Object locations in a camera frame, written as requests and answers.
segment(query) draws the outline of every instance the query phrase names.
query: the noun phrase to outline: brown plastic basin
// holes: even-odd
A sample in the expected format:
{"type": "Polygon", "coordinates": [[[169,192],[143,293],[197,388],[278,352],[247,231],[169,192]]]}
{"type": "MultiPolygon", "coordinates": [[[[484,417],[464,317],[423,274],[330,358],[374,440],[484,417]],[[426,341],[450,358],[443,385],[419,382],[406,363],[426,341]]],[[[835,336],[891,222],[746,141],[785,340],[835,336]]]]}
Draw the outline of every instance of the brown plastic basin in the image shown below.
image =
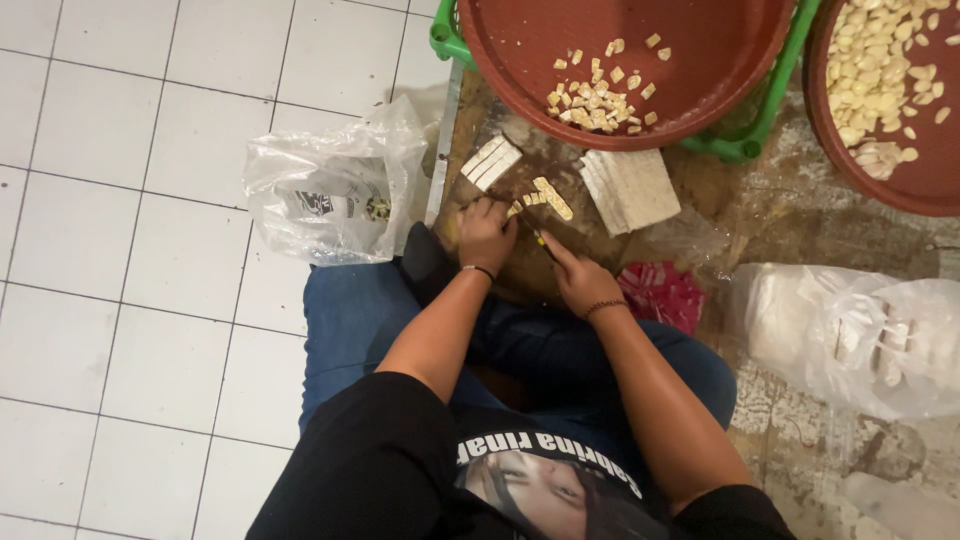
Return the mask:
{"type": "MultiPolygon", "coordinates": [[[[947,90],[943,97],[930,105],[909,104],[920,112],[916,116],[900,117],[903,127],[914,129],[916,140],[907,138],[902,129],[892,134],[882,133],[879,125],[875,133],[868,134],[881,142],[896,142],[900,148],[916,148],[920,153],[918,160],[897,165],[890,180],[881,182],[870,178],[850,156],[833,125],[827,102],[827,49],[834,22],[843,4],[840,0],[829,0],[821,8],[804,55],[807,112],[821,146],[847,181],[863,194],[912,213],[934,217],[960,216],[960,182],[957,182],[960,176],[960,153],[957,152],[960,130],[960,46],[950,47],[944,43],[946,37],[960,34],[960,12],[952,7],[939,11],[940,26],[932,32],[924,27],[930,44],[926,47],[915,44],[904,54],[914,65],[936,64],[936,80],[944,81],[947,90]],[[942,107],[950,107],[953,113],[938,126],[933,122],[933,117],[942,107]]],[[[913,79],[907,77],[907,81],[912,83],[913,79]]],[[[912,98],[915,92],[910,84],[907,86],[906,95],[912,98]]]]}
{"type": "Polygon", "coordinates": [[[587,148],[633,151],[657,148],[701,132],[733,108],[770,69],[790,25],[792,0],[460,0],[460,24],[473,59],[511,109],[548,134],[587,148]],[[662,41],[648,49],[653,33],[662,41]],[[623,53],[604,56],[622,37],[623,53]],[[661,61],[657,50],[670,47],[661,61]],[[582,49],[584,59],[553,68],[582,49]],[[546,114],[546,96],[557,83],[590,80],[590,59],[599,58],[605,79],[616,66],[643,82],[627,91],[627,78],[612,85],[627,92],[635,116],[650,111],[658,122],[642,135],[594,134],[546,114]],[[640,92],[654,83],[644,102],[640,92]]]}

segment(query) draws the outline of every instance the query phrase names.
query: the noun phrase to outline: graphic t-shirt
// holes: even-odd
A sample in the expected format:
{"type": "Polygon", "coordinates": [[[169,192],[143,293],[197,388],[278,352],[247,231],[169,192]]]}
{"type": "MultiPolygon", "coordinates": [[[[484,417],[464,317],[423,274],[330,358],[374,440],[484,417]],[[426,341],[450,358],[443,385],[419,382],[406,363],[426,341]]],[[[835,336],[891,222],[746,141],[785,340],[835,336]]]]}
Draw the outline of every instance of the graphic t-shirt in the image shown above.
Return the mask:
{"type": "Polygon", "coordinates": [[[412,377],[376,373],[318,407],[247,538],[793,538],[751,486],[673,520],[658,496],[522,414],[451,409],[412,377]]]}

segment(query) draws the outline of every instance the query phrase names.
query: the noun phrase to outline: red plastic bag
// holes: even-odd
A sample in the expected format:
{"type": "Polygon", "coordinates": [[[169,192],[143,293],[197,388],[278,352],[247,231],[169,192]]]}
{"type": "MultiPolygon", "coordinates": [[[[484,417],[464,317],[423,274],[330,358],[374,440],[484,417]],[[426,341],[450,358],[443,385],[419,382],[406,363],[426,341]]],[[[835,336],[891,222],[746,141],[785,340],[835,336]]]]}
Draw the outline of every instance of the red plastic bag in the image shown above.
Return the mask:
{"type": "Polygon", "coordinates": [[[631,262],[616,281],[634,317],[670,325],[687,335],[696,332],[708,296],[689,272],[674,269],[672,260],[631,262]]]}

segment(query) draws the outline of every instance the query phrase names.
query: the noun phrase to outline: green crate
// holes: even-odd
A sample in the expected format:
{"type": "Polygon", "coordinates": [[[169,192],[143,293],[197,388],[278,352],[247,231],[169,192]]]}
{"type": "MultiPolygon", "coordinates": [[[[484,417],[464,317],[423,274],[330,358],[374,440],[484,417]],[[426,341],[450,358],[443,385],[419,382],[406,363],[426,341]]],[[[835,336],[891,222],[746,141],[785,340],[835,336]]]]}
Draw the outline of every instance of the green crate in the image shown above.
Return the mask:
{"type": "MultiPolygon", "coordinates": [[[[678,144],[694,152],[714,154],[723,161],[746,163],[759,157],[820,2],[799,0],[773,69],[719,122],[678,144]]],[[[430,46],[440,60],[452,57],[470,69],[477,68],[460,34],[457,0],[441,0],[430,25],[430,46]]]]}

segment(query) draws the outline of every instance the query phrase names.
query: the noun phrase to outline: white tile floor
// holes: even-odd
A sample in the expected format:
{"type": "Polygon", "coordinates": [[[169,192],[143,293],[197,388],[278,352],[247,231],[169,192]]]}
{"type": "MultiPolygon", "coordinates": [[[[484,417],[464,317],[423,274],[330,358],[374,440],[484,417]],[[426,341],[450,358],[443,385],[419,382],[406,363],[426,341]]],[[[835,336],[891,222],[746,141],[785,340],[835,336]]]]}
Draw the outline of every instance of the white tile floor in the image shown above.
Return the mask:
{"type": "Polygon", "coordinates": [[[308,273],[252,227],[244,141],[437,119],[438,3],[0,0],[0,538],[243,537],[308,273]]]}

